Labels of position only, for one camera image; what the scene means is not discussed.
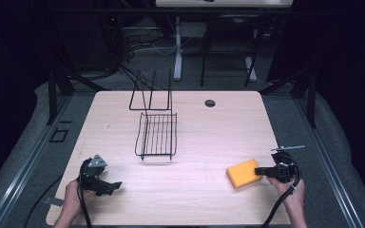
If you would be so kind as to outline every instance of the yellow sponge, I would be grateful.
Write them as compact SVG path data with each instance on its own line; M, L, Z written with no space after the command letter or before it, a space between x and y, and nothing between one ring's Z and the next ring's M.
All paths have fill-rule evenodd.
M258 167L256 160L246 161L227 168L227 176L234 188L243 187L246 184L262 179L262 175L256 175Z

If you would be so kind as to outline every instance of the hole in table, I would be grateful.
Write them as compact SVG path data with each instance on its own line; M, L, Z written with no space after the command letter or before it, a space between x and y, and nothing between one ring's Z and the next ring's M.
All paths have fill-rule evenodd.
M215 101L213 101L213 100L206 100L205 101L205 105L207 106L207 107L213 107L213 106L215 106Z

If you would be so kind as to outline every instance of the table top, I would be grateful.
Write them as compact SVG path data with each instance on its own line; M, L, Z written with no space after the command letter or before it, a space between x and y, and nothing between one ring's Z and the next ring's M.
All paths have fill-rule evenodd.
M108 164L101 179L122 181L112 196L87 205L94 225L239 225L263 224L278 199L266 178L234 189L228 167L256 159L274 165L277 148L262 98L255 91L173 91L177 114L176 154L135 154L141 111L129 110L131 91L96 94L69 159L56 198L63 199L68 182L82 162L99 154ZM165 92L154 92L153 105L164 106ZM215 106L208 107L206 100ZM132 106L140 106L139 101ZM47 223L61 211L52 205ZM289 224L281 205L271 224ZM74 224L86 224L83 215Z
M166 8L290 8L293 0L156 0L157 7Z

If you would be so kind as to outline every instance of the human hand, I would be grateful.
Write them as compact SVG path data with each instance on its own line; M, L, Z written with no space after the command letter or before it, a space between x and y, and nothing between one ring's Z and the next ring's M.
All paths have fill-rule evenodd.
M55 228L69 227L76 219L79 212L81 212L81 202L78 196L79 182L77 180L71 181L67 184L65 190L64 203L62 204L61 214L55 221ZM83 190L85 203L90 202L94 198L95 192L90 190Z
M268 181L275 186L278 191L278 195L283 195L292 185L293 180L287 183L282 183L275 178L266 177ZM289 216L290 222L294 228L307 227L306 219L304 216L304 192L305 184L303 180L300 180L298 186L284 201L283 204L286 208L286 213Z

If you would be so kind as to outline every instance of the dish rack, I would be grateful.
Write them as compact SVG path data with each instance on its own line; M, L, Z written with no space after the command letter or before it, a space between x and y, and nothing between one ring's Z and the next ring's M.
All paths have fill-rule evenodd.
M135 144L135 154L145 156L169 156L170 160L177 151L177 113L173 113L171 86L171 71L168 73L167 86L157 83L156 71L153 71L152 79L148 80L138 72L135 86L132 91L129 110L142 111L139 120L138 137ZM154 101L156 94L166 92L166 104L159 107L159 102ZM142 93L142 99L134 106L138 95Z

